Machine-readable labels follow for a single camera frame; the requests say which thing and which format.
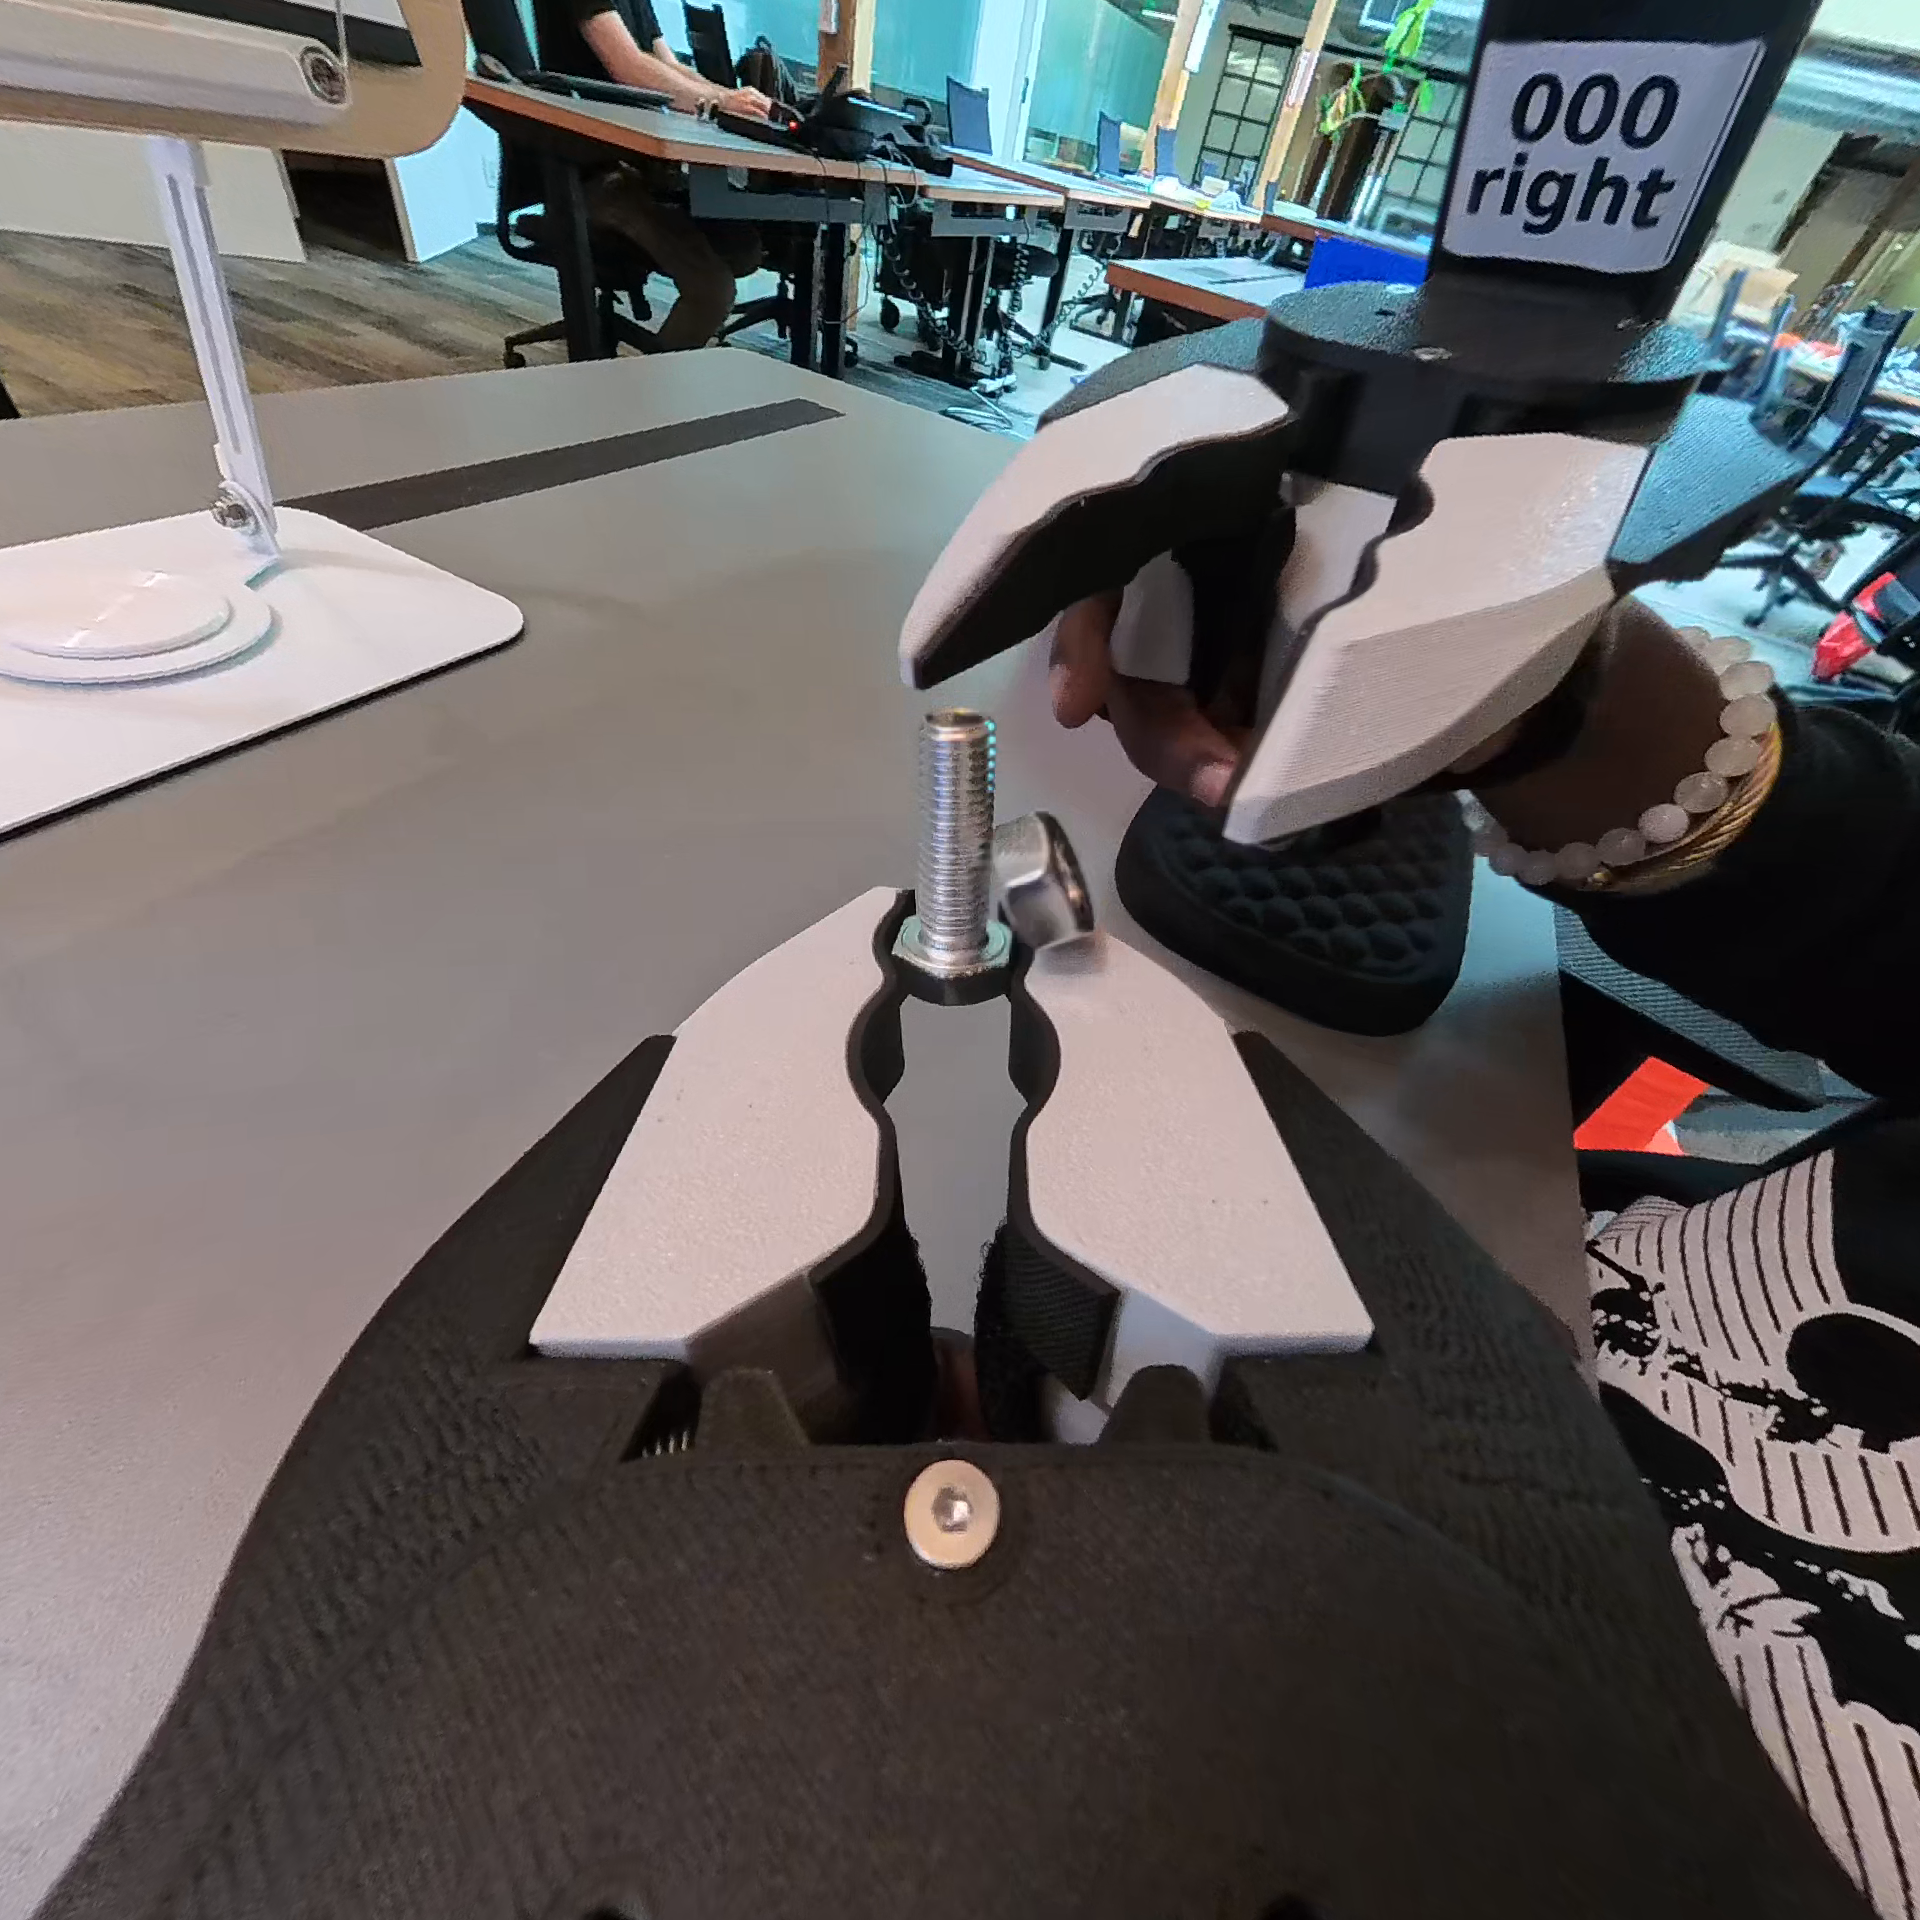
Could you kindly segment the black wrist rest pad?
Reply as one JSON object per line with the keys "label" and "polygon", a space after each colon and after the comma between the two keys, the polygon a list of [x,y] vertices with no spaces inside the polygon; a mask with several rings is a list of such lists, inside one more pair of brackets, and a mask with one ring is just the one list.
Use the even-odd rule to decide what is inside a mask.
{"label": "black wrist rest pad", "polygon": [[1455,793],[1312,828],[1283,852],[1153,793],[1114,852],[1123,908],[1185,963],[1356,1039],[1435,1013],[1467,963],[1477,844]]}

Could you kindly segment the steel hex nut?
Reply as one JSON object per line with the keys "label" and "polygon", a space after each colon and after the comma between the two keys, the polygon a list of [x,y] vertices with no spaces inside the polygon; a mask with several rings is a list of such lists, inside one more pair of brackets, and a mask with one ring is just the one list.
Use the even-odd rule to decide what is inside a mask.
{"label": "steel hex nut", "polygon": [[1092,882],[1056,816],[1019,816],[993,828],[993,901],[1031,956],[1100,934]]}

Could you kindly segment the orange red object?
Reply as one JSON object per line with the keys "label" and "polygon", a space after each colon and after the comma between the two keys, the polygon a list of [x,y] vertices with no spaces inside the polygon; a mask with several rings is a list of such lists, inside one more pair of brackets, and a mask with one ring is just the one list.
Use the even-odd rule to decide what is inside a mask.
{"label": "orange red object", "polygon": [[1676,1064],[1642,1064],[1630,1068],[1622,1093],[1595,1099],[1595,1117],[1573,1133],[1573,1153],[1647,1153],[1647,1156],[1686,1156],[1676,1117],[1711,1093],[1711,1076]]}

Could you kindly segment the person's right forearm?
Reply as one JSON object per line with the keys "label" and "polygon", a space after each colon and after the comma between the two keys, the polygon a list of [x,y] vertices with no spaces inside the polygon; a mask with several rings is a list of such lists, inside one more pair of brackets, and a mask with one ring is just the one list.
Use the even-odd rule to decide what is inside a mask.
{"label": "person's right forearm", "polygon": [[1915,1117],[1920,1099],[1920,747],[1856,708],[1787,708],[1763,816],[1701,875],[1656,899],[1551,885],[1589,938],[1734,1013],[1763,1047],[1813,1057]]}

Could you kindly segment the person's right hand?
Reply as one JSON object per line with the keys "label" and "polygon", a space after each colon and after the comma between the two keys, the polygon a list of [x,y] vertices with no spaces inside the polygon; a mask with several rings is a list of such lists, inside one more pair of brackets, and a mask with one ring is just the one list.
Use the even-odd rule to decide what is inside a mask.
{"label": "person's right hand", "polygon": [[[1241,727],[1212,724],[1185,682],[1141,682],[1114,673],[1114,607],[1123,597],[1087,597],[1056,616],[1050,642],[1050,708],[1065,727],[1114,724],[1135,779],[1185,793],[1197,809],[1228,809],[1241,769]],[[1523,724],[1482,739],[1467,757],[1432,779],[1435,793],[1477,793],[1477,809],[1523,844],[1595,844],[1604,828],[1636,828],[1672,786],[1696,769],[1696,652],[1667,616],[1630,601],[1595,642],[1595,682],[1578,727],[1538,757],[1532,779],[1491,779],[1511,757]]]}

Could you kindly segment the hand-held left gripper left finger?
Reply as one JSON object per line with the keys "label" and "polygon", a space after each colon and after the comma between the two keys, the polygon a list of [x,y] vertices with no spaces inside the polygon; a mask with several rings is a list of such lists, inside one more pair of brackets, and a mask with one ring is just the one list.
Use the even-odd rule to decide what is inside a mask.
{"label": "hand-held left gripper left finger", "polygon": [[779,1373],[798,1406],[914,1389],[893,1192],[906,899],[869,885],[713,987],[662,1047],[536,1352]]}

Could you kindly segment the white display stand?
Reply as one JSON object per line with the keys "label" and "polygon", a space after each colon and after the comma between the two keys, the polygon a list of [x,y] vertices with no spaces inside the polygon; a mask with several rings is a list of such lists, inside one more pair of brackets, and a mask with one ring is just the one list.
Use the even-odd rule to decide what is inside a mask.
{"label": "white display stand", "polygon": [[0,552],[0,828],[49,828],[520,642],[520,607],[270,493],[204,146],[140,132],[215,493]]}

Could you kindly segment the black office chair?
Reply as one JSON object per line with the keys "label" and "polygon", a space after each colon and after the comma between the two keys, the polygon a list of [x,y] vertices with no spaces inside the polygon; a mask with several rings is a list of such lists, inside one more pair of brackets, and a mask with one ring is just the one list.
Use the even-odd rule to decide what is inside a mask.
{"label": "black office chair", "polygon": [[525,368],[525,344],[567,344],[579,364],[579,336],[598,353],[622,353],[622,344],[662,353],[658,309],[647,309],[658,254],[634,230],[586,215],[579,162],[508,132],[499,245],[511,265],[556,268],[567,285],[567,315],[511,328],[508,368]]}

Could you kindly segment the person's printed black shirt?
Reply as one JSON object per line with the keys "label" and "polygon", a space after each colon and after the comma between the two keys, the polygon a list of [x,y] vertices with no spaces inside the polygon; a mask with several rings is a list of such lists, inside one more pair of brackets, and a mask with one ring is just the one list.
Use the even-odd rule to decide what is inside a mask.
{"label": "person's printed black shirt", "polygon": [[1763,1757],[1920,1911],[1920,1133],[1771,1168],[1589,1153],[1604,1406]]}

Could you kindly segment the group of office chairs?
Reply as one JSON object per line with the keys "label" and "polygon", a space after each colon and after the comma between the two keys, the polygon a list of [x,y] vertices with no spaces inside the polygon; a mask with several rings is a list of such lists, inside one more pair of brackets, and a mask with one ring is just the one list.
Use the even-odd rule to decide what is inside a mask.
{"label": "group of office chairs", "polygon": [[1843,315],[1824,375],[1813,344],[1771,353],[1756,420],[1799,456],[1799,480],[1715,565],[1756,582],[1750,635],[1771,635],[1774,607],[1841,616],[1831,572],[1843,552],[1863,534],[1915,534],[1920,392],[1908,324],[1915,309]]}

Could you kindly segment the long steel hex bolt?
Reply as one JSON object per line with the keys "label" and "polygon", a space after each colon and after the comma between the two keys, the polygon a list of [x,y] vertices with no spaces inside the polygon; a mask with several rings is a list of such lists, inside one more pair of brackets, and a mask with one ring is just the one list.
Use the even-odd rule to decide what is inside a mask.
{"label": "long steel hex bolt", "polygon": [[993,717],[917,724],[917,885],[893,972],[917,1005],[969,1008],[1012,992],[1019,934],[993,916]]}

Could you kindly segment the grey mesh office chair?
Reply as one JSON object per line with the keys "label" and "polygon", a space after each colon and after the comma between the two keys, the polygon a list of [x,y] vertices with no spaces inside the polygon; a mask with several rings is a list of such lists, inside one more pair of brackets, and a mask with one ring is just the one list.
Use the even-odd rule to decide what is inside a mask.
{"label": "grey mesh office chair", "polygon": [[1557,1008],[1566,1008],[1566,1093],[1573,1123],[1589,1123],[1642,1064],[1686,1068],[1723,1099],[1813,1117],[1863,1099],[1813,1057],[1763,1047],[1734,1013],[1609,963],[1589,927],[1557,901]]}

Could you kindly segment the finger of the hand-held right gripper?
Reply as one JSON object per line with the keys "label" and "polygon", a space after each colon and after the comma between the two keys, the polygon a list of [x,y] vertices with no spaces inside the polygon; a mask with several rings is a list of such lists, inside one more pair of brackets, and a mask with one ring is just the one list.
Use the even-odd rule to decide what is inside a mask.
{"label": "finger of the hand-held right gripper", "polygon": [[1422,520],[1383,534],[1373,591],[1326,607],[1241,753],[1228,844],[1391,809],[1532,717],[1609,607],[1609,541],[1647,441],[1443,438]]}
{"label": "finger of the hand-held right gripper", "polygon": [[1251,368],[1164,368],[1050,420],[924,565],[893,673],[952,682],[1153,555],[1256,529],[1296,456],[1296,403]]}

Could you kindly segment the wooden desk with black legs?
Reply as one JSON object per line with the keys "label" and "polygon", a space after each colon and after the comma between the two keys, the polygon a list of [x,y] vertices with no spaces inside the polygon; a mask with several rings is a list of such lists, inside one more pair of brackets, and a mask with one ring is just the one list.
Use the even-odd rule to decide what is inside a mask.
{"label": "wooden desk with black legs", "polygon": [[543,89],[511,77],[469,77],[469,115],[579,172],[613,159],[680,162],[696,215],[815,230],[798,254],[792,364],[824,375],[843,375],[849,230],[893,225],[893,205],[931,205],[931,230],[1031,242],[1065,213],[1056,198],[1012,189],[993,172],[966,172],[966,189],[952,189],[952,172],[914,172],[889,159],[808,159],[670,108],[579,98],[579,89]]}

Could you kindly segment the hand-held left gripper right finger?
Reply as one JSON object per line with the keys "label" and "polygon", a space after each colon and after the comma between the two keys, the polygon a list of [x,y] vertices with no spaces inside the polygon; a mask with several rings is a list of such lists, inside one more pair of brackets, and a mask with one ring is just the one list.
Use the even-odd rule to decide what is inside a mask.
{"label": "hand-held left gripper right finger", "polygon": [[1135,1373],[1356,1352],[1373,1308],[1228,1013],[1141,952],[1037,952],[1019,987],[1012,1327],[1071,1402]]}

